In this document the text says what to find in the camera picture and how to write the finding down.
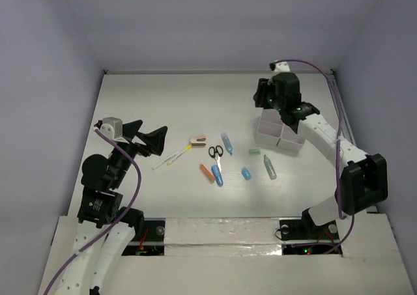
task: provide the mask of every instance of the blue marker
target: blue marker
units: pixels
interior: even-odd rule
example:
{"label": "blue marker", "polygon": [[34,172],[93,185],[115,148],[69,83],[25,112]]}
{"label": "blue marker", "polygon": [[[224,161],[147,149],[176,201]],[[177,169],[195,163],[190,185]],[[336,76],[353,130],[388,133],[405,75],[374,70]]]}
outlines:
{"label": "blue marker", "polygon": [[219,167],[217,165],[214,165],[211,167],[211,171],[213,173],[214,178],[216,179],[218,186],[223,186],[223,178],[222,174],[220,173]]}
{"label": "blue marker", "polygon": [[243,167],[242,168],[242,175],[245,178],[246,181],[250,180],[252,175],[250,174],[250,172],[248,171],[248,168]]}
{"label": "blue marker", "polygon": [[233,147],[232,147],[232,144],[230,143],[230,140],[229,140],[229,137],[227,136],[227,133],[224,132],[220,136],[222,137],[223,144],[224,144],[224,147],[226,148],[226,151],[230,155],[232,155],[233,154]]}

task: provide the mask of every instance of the scissors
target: scissors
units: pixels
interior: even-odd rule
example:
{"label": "scissors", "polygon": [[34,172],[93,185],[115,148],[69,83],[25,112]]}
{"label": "scissors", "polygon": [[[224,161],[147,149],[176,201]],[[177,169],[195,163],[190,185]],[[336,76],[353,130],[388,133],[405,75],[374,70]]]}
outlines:
{"label": "scissors", "polygon": [[214,158],[217,162],[217,166],[219,167],[219,171],[222,171],[222,167],[220,165],[220,158],[223,156],[223,148],[220,145],[216,145],[216,147],[209,147],[208,154],[211,158]]}

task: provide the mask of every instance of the gray wall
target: gray wall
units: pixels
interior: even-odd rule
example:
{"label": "gray wall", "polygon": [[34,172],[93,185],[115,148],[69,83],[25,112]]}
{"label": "gray wall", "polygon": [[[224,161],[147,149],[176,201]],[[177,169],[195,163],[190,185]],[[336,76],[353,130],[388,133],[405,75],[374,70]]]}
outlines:
{"label": "gray wall", "polygon": [[0,0],[0,293],[36,294],[102,71],[67,0]]}
{"label": "gray wall", "polygon": [[417,1],[378,0],[338,67],[359,147],[388,162],[388,214],[417,290]]}
{"label": "gray wall", "polygon": [[106,69],[336,66],[376,0],[69,0]]}

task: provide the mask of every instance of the yellow pen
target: yellow pen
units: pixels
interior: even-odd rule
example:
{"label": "yellow pen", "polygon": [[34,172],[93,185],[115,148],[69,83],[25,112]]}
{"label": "yellow pen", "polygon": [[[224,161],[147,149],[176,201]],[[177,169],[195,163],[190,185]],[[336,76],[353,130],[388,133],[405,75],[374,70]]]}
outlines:
{"label": "yellow pen", "polygon": [[179,152],[177,155],[175,155],[174,157],[172,157],[172,159],[167,162],[167,165],[171,165],[173,162],[175,162],[175,160],[177,160],[181,155],[183,155],[187,150],[189,150],[191,148],[191,144],[188,145],[185,149],[183,149],[181,152]]}

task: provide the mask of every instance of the black scissors handle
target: black scissors handle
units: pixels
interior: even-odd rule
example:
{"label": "black scissors handle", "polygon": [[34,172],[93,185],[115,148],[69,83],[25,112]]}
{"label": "black scissors handle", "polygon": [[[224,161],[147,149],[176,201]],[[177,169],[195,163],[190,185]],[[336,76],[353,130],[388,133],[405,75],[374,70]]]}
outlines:
{"label": "black scissors handle", "polygon": [[219,157],[223,156],[223,148],[220,145],[216,145],[216,147],[210,147],[208,149],[208,154],[211,158],[216,158],[216,154],[219,155]]}

